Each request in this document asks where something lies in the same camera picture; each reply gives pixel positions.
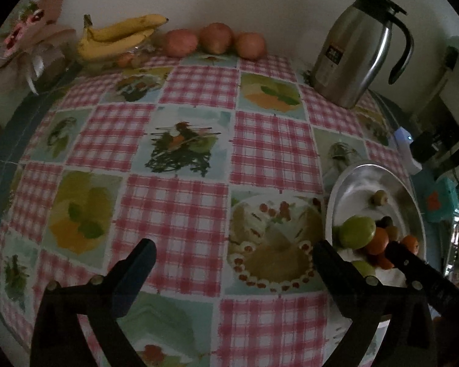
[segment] table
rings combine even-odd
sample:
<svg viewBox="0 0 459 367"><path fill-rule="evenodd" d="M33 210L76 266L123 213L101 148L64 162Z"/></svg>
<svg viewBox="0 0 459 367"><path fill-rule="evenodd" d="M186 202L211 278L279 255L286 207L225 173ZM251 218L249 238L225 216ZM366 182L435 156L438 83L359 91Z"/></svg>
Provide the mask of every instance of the table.
<svg viewBox="0 0 459 367"><path fill-rule="evenodd" d="M86 283L149 237L157 263L119 320L142 358L322 365L329 301L310 252L331 188L362 159L410 187L369 92L345 110L287 58L198 52L48 97L0 208L0 311L26 347L50 280Z"/></svg>

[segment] oval metal plate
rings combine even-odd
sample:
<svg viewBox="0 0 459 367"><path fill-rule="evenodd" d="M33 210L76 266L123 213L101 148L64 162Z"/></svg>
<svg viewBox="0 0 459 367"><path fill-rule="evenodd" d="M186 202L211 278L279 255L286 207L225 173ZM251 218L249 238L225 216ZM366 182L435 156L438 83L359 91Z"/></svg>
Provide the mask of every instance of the oval metal plate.
<svg viewBox="0 0 459 367"><path fill-rule="evenodd" d="M375 207L370 203L371 196L379 189L388 193L388 203ZM325 224L325 239L334 246L345 261L365 259L361 252L342 249L335 238L333 227L338 227L352 215L369 216L374 220L385 215L393 218L399 229L399 238L414 235L419 242L418 256L426 259L424 223L415 199L403 182L389 169L373 161L363 161L347 167L339 176L331 191ZM403 287L405 276L399 269L385 271L376 268L376 277L382 284Z"/></svg>

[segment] carafe label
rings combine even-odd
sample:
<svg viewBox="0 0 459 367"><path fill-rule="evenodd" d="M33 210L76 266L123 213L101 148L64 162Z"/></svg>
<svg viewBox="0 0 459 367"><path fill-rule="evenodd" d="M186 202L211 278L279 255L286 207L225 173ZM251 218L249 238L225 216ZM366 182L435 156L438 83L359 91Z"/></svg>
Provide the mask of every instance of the carafe label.
<svg viewBox="0 0 459 367"><path fill-rule="evenodd" d="M327 86L331 75L340 63L343 54L344 52L341 49L337 48L333 44L329 45L321 63L319 64L318 70L315 73L315 79L322 85Z"/></svg>

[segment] kettle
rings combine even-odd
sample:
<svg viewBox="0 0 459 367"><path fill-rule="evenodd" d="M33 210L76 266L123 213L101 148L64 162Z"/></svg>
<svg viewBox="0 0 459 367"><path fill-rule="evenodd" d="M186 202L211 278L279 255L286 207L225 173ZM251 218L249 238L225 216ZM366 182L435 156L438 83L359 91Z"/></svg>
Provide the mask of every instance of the kettle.
<svg viewBox="0 0 459 367"><path fill-rule="evenodd" d="M351 109L371 84L388 54L393 23L406 38L406 46L389 75L393 84L413 53L413 38L394 15L407 14L391 0L356 0L336 20L309 79L318 93L334 104Z"/></svg>

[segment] small orange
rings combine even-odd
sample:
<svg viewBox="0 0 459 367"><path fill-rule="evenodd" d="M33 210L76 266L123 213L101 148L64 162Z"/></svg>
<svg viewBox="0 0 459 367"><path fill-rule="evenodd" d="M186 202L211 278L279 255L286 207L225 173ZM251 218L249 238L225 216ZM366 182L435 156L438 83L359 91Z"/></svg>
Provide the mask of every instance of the small orange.
<svg viewBox="0 0 459 367"><path fill-rule="evenodd" d="M412 236L409 234L408 236L405 236L403 240L401 241L401 244L404 245L409 252L417 255L418 254L418 240L416 237Z"/></svg>
<svg viewBox="0 0 459 367"><path fill-rule="evenodd" d="M386 271L394 268L394 265L391 263L391 261L385 257L384 252L380 253L377 256L377 264L379 265L380 268Z"/></svg>
<svg viewBox="0 0 459 367"><path fill-rule="evenodd" d="M384 252L389 243L388 233L383 228L376 228L376 232L372 240L364 248L367 254L379 255Z"/></svg>
<svg viewBox="0 0 459 367"><path fill-rule="evenodd" d="M118 66L119 67L128 67L132 59L135 57L135 54L132 52L125 52L118 56Z"/></svg>

